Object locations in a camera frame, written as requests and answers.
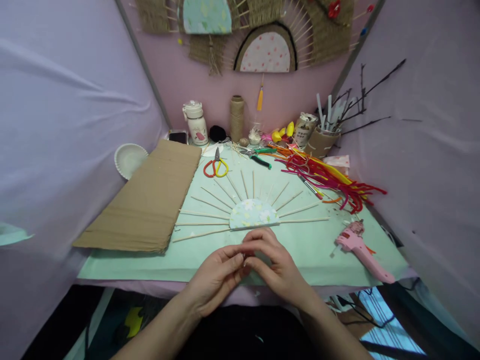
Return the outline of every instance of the black yarn ball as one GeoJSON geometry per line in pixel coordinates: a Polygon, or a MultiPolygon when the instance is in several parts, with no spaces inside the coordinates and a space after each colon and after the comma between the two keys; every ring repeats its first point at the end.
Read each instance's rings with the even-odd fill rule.
{"type": "Polygon", "coordinates": [[[223,143],[227,138],[227,133],[225,132],[223,127],[218,125],[213,125],[210,128],[210,139],[212,139],[216,143],[223,143]]]}

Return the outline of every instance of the white paper bowl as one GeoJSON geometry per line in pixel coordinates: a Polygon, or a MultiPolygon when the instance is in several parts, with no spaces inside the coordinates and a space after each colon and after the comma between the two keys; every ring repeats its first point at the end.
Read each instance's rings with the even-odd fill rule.
{"type": "Polygon", "coordinates": [[[115,151],[115,166],[120,175],[130,180],[135,170],[147,159],[149,153],[137,144],[123,144],[115,151]]]}

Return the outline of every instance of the red-handled scissors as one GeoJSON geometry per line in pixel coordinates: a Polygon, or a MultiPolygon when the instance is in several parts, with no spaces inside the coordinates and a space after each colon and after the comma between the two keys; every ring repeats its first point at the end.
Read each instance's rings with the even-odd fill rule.
{"type": "Polygon", "coordinates": [[[215,159],[210,160],[209,162],[206,163],[206,165],[203,167],[203,173],[207,178],[213,178],[215,176],[217,178],[223,178],[225,175],[227,175],[228,172],[229,172],[229,166],[225,161],[223,161],[220,158],[220,151],[219,151],[219,148],[217,147],[215,151],[215,159]],[[216,169],[215,169],[215,162],[218,162],[218,167],[216,169]],[[212,164],[211,167],[213,168],[213,175],[210,175],[207,173],[207,168],[210,166],[210,164],[212,164]],[[222,175],[219,175],[220,165],[222,164],[225,165],[226,170],[222,175]]]}

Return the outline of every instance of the pink glue gun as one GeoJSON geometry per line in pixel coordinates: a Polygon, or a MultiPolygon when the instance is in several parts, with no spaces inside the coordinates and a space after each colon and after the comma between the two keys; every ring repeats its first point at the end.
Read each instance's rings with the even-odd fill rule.
{"type": "Polygon", "coordinates": [[[382,283],[393,284],[395,277],[386,271],[368,250],[362,237],[365,231],[363,220],[352,222],[336,238],[335,242],[344,251],[353,252],[368,271],[382,283]]]}

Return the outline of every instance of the craft table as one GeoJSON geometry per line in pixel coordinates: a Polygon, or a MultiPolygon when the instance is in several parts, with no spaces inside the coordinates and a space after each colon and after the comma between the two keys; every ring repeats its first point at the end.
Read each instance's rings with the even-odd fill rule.
{"type": "MultiPolygon", "coordinates": [[[[236,153],[230,151],[228,146],[225,147],[220,156],[227,162],[230,169],[229,177],[234,182],[243,199],[246,199],[246,194],[241,170],[245,177],[249,197],[253,195],[252,172],[254,171],[255,197],[257,199],[261,197],[262,201],[267,200],[272,185],[269,203],[289,183],[285,191],[280,194],[275,203],[275,208],[303,190],[299,196],[278,211],[280,216],[314,202],[319,202],[319,205],[315,207],[288,215],[282,218],[282,220],[330,217],[330,220],[327,221],[282,223],[272,227],[278,240],[290,252],[305,280],[310,285],[318,287],[317,292],[320,295],[328,296],[348,293],[380,284],[379,281],[370,275],[353,253],[337,251],[334,258],[330,258],[330,254],[335,248],[335,238],[346,227],[345,221],[356,220],[356,216],[352,216],[347,211],[339,210],[339,206],[335,203],[320,202],[298,177],[281,172],[285,166],[278,161],[274,161],[273,157],[262,157],[272,164],[271,170],[268,170],[253,160],[244,157],[239,158],[236,153]]],[[[204,175],[204,165],[211,159],[211,157],[202,157],[200,159],[182,209],[225,217],[228,215],[221,210],[192,198],[194,196],[224,209],[226,208],[224,204],[203,190],[203,187],[225,202],[232,201],[213,179],[204,175]]],[[[235,194],[226,177],[216,179],[232,195],[235,194]]],[[[334,192],[329,192],[328,190],[326,193],[331,197],[335,195],[334,192]]],[[[397,280],[410,277],[408,264],[371,213],[364,208],[359,216],[364,220],[365,244],[376,252],[375,258],[378,262],[392,273],[397,280]]],[[[222,222],[222,220],[213,221],[209,217],[180,213],[177,222],[217,223],[222,222]]],[[[176,226],[171,239],[180,239],[223,228],[224,226],[221,225],[176,226]]],[[[124,290],[168,298],[183,288],[184,283],[192,278],[208,255],[226,245],[240,244],[247,232],[248,230],[225,231],[179,242],[171,242],[164,255],[94,249],[78,274],[77,282],[80,284],[113,286],[124,290]]],[[[263,286],[262,280],[255,272],[252,272],[244,279],[241,285],[232,293],[227,302],[228,304],[275,304],[277,301],[271,292],[263,286]]]]}

